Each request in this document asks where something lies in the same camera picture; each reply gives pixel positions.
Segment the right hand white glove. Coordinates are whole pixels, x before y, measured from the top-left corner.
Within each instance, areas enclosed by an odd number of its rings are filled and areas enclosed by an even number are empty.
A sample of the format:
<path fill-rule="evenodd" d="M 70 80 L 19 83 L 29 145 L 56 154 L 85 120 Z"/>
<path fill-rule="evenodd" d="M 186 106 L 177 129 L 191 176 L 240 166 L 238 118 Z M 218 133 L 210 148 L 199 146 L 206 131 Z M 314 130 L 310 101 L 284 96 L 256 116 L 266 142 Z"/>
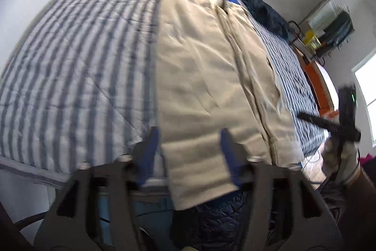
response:
<path fill-rule="evenodd" d="M 321 153 L 323 164 L 322 172 L 330 177 L 336 175 L 335 182 L 341 185 L 350 185 L 361 171 L 358 160 L 358 150 L 355 143 L 345 141 L 342 153 L 339 154 L 340 141 L 336 137 L 329 137 L 324 143 Z"/>

